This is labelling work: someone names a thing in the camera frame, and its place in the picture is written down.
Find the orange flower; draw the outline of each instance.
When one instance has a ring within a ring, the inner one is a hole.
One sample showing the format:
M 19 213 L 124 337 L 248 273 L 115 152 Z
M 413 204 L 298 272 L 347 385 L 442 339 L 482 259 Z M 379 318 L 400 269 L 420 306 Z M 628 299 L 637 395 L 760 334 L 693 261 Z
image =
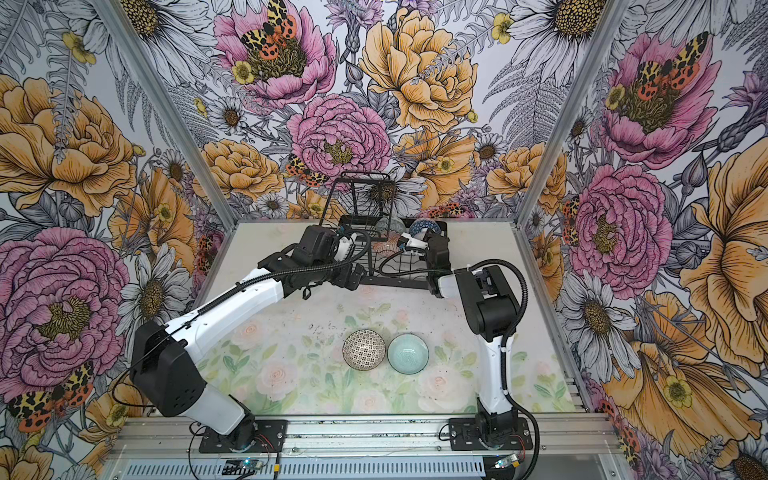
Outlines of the orange flower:
M 128 376 L 125 376 L 125 379 L 119 383 L 118 379 L 113 380 L 107 392 L 102 393 L 98 400 L 88 405 L 85 410 L 85 416 L 94 423 L 78 434 L 86 442 L 99 443 L 107 437 L 117 435 L 123 428 L 126 419 L 140 417 L 144 414 L 142 408 L 129 407 L 114 401 L 112 398 L 113 390 L 114 396 L 121 402 L 134 405 L 147 405 L 149 402 L 149 399 L 134 386 Z
M 725 165 L 710 168 L 710 203 L 694 203 L 700 223 L 714 232 L 710 252 L 694 270 L 682 269 L 680 285 L 707 318 L 707 338 L 724 362 L 760 376 L 768 362 L 768 139 Z
M 468 135 L 458 138 L 448 134 L 440 140 L 430 131 L 405 134 L 395 145 L 394 151 L 412 161 L 418 161 L 411 178 L 425 178 L 427 188 L 423 195 L 422 208 L 442 205 L 461 190 L 461 182 L 469 184 L 472 179 L 472 164 L 480 165 L 480 156 L 475 151 L 475 137 Z
M 419 10 L 399 9 L 394 34 L 382 22 L 368 30 L 360 68 L 376 81 L 371 90 L 395 95 L 401 127 L 445 133 L 458 124 L 457 117 L 472 110 L 478 66 L 470 63 L 468 55 L 437 74 L 414 80 L 452 44 L 453 34 L 435 30 L 435 23 Z
M 0 447 L 0 478 L 8 480 L 50 480 L 53 476 L 52 453 L 43 453 L 31 446 L 24 456 L 16 447 Z
M 27 78 L 22 87 L 0 75 L 0 191 L 24 194 L 17 209 L 36 204 L 46 189 L 67 192 L 97 217 L 136 187 L 134 148 L 96 97 L 76 92 L 74 130 L 55 151 L 51 98 L 60 93 L 42 78 Z
M 203 158 L 226 198 L 237 192 L 256 201 L 264 194 L 279 192 L 285 187 L 283 175 L 279 173 L 280 165 L 244 141 L 222 140 L 205 144 Z M 197 179 L 192 186 L 197 195 L 206 197 Z
M 722 367 L 705 361 L 713 346 L 705 327 L 693 323 L 696 317 L 679 299 L 646 292 L 640 301 L 641 328 L 627 333 L 627 340 L 641 368 L 633 379 L 619 371 L 621 378 L 605 383 L 605 392 L 630 424 L 660 442 L 674 430 L 672 451 L 678 455 L 690 457 L 712 435 L 721 435 L 725 449 L 715 465 L 728 465 L 739 455 L 737 441 L 760 436 L 760 422 L 750 420 L 752 411 L 724 390 L 733 387 Z M 686 322 L 687 333 L 668 319 Z M 741 382 L 737 386 L 746 390 Z
M 299 195 L 296 200 L 299 202 L 299 207 L 302 212 L 306 212 L 313 218 L 323 218 L 323 211 L 328 203 L 328 197 L 324 197 L 314 190 L 307 190 L 306 194 L 303 196 Z M 292 214 L 296 214 L 296 211 L 293 208 L 289 210 L 288 218 L 292 218 Z M 324 218 L 326 220 L 338 220 L 342 215 L 346 215 L 346 210 L 344 210 L 344 207 L 342 207 L 335 198 L 332 199 Z
M 186 200 L 174 191 L 160 168 L 152 170 L 149 180 L 142 178 L 140 191 L 121 196 L 109 217 L 113 247 L 131 253 L 149 249 L 156 255 L 167 243 L 176 248 L 176 259 L 192 272 L 197 242 Z
M 503 168 L 497 168 L 488 173 L 488 192 L 491 194 L 504 194 L 511 196 L 517 192 L 525 192 L 531 185 L 531 179 L 536 173 L 541 156 L 544 154 L 545 144 L 541 142 L 531 148 L 520 147 L 516 151 L 508 152 L 499 159 Z M 565 196 L 565 168 L 566 157 L 564 153 L 558 155 L 558 161 L 552 172 L 547 177 L 547 183 L 538 199 L 541 208 L 548 215 L 554 215 L 560 201 Z
M 545 238 L 542 233 L 533 239 L 532 246 L 538 270 L 544 277 L 544 284 L 549 292 L 549 299 L 554 302 L 560 296 L 560 288 L 563 287 L 564 261 L 560 251 L 560 237 L 550 233 Z

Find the pink peony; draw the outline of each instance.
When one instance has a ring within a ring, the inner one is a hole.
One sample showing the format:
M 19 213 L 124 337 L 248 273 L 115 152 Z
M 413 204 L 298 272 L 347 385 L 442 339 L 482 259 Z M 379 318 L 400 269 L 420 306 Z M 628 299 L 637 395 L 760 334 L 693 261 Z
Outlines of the pink peony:
M 642 34 L 608 79 L 611 90 L 598 117 L 595 133 L 608 151 L 630 162 L 643 162 L 652 170 L 666 167 L 682 155 L 709 126 L 716 108 L 707 108 L 720 63 L 710 65 L 713 37 L 697 62 L 698 73 L 682 89 L 661 88 L 650 100 L 638 96 L 637 68 L 644 61 L 661 65 L 674 59 L 685 44 L 659 43 Z
M 243 34 L 262 30 L 266 19 L 266 7 L 259 13 L 246 9 L 245 16 L 232 12 L 231 17 L 218 15 L 214 19 L 216 48 L 222 67 L 232 69 L 235 80 L 246 88 L 252 110 L 259 107 L 273 110 L 288 104 L 308 101 L 315 94 L 325 93 L 336 80 L 336 45 L 331 34 L 323 34 L 316 27 L 306 7 L 299 13 L 286 0 L 288 15 L 296 19 L 296 38 L 282 47 L 275 60 L 263 60 L 250 55 L 240 40 Z
M 114 365 L 123 337 L 120 290 L 128 270 L 116 252 L 85 232 L 48 228 L 0 246 L 0 393 L 7 402 L 61 385 L 93 362 Z
M 639 165 L 600 166 L 579 197 L 574 270 L 600 277 L 617 298 L 639 295 L 669 256 L 672 226 L 663 212 L 656 177 Z
M 389 162 L 389 136 L 375 110 L 330 94 L 314 98 L 286 125 L 293 153 L 332 183 L 343 171 L 381 170 Z

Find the daisy center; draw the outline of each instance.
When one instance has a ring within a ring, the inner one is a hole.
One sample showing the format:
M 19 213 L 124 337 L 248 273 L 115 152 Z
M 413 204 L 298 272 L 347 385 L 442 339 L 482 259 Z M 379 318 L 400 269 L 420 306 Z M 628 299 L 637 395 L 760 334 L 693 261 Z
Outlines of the daisy center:
M 584 305 L 584 316 L 595 333 L 605 335 L 611 330 L 611 318 L 599 303 L 588 301 Z
M 554 26 L 566 35 L 591 35 L 598 26 L 606 0 L 563 0 L 554 16 Z
M 230 127 L 235 127 L 240 123 L 240 114 L 237 113 L 237 110 L 227 109 L 224 111 L 223 117 Z
M 480 155 L 480 160 L 486 161 L 491 158 L 493 158 L 494 155 L 496 155 L 496 147 L 493 145 L 485 145 L 483 148 L 480 149 L 478 152 Z
M 148 0 L 120 0 L 120 3 L 136 33 L 145 37 L 154 35 L 159 21 L 157 12 Z
M 168 173 L 170 174 L 170 177 L 176 181 L 181 181 L 184 177 L 184 169 L 179 164 L 170 164 L 168 166 Z
M 598 248 L 598 252 L 610 253 L 614 251 L 616 243 L 618 242 L 616 239 L 616 230 L 616 225 L 608 223 L 605 220 L 605 215 L 598 219 L 598 231 L 595 232 L 592 237 L 592 241 L 594 241 L 595 246 Z
M 325 142 L 324 149 L 331 156 L 331 163 L 334 165 L 346 165 L 352 161 L 352 150 L 340 141 L 331 145 Z
M 144 318 L 154 318 L 160 311 L 160 307 L 163 306 L 163 300 L 165 300 L 163 283 L 159 280 L 150 280 L 147 282 L 147 286 L 144 288 L 144 292 L 141 294 L 141 300 L 139 301 L 139 307 L 141 308 L 141 313 L 144 315 Z
M 395 186 L 391 184 L 378 184 L 371 187 L 371 199 L 375 201 L 389 202 L 395 197 Z
M 768 471 L 763 466 L 763 463 L 758 461 L 752 455 L 742 453 L 739 458 L 733 460 L 733 469 L 739 475 L 739 478 L 743 480 L 766 480 L 768 479 Z
M 69 338 L 80 338 L 80 333 L 91 321 L 91 309 L 85 300 L 72 297 L 62 303 L 54 303 L 48 307 L 51 319 L 38 327 L 44 337 L 51 340 L 59 333 L 67 333 Z

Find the light blue bowl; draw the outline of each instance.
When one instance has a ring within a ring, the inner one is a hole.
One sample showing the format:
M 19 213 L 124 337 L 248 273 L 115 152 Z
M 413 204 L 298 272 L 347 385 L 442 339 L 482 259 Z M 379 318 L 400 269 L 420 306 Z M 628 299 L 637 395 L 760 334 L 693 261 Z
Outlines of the light blue bowl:
M 429 348 L 424 340 L 416 335 L 404 333 L 389 344 L 387 359 L 393 369 L 406 375 L 413 375 L 427 366 Z

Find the cable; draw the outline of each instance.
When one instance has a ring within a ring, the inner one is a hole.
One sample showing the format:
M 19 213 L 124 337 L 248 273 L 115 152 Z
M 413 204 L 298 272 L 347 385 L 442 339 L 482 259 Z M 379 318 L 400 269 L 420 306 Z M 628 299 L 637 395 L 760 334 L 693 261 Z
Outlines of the cable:
M 518 323 L 520 322 L 520 319 L 523 317 L 523 314 L 525 313 L 525 309 L 528 308 L 528 284 L 525 282 L 525 277 L 523 277 L 522 272 L 519 268 L 517 268 L 512 263 L 509 263 L 506 260 L 498 260 L 498 259 L 491 259 L 491 260 L 483 260 L 482 262 L 478 262 L 475 265 L 472 265 L 467 270 L 473 271 L 477 270 L 481 266 L 486 265 L 501 265 L 506 266 L 509 268 L 515 276 L 518 278 L 518 282 L 520 283 L 520 287 L 522 289 L 522 295 L 520 298 L 520 310 L 518 310 L 517 318 L 515 318 L 515 321 L 510 323 L 509 328 L 504 332 L 504 336 L 502 336 L 502 354 L 499 356 L 501 359 L 501 367 L 502 367 L 502 391 L 504 392 L 504 397 L 507 399 L 507 401 L 515 407 L 522 415 L 524 415 L 530 422 L 531 425 L 533 425 L 533 433 L 534 433 L 534 448 L 533 448 L 533 456 L 531 457 L 531 464 L 528 466 L 528 469 L 525 470 L 525 473 L 520 477 L 518 480 L 526 480 L 533 474 L 533 469 L 536 466 L 536 462 L 538 460 L 538 451 L 539 451 L 539 442 L 541 441 L 541 434 L 539 432 L 538 428 L 538 422 L 536 421 L 536 418 L 531 414 L 528 410 L 526 410 L 522 405 L 517 403 L 515 399 L 512 398 L 511 395 L 509 395 L 509 388 L 507 385 L 507 341 L 509 340 L 509 337 L 512 335 L 512 330 L 514 330 Z

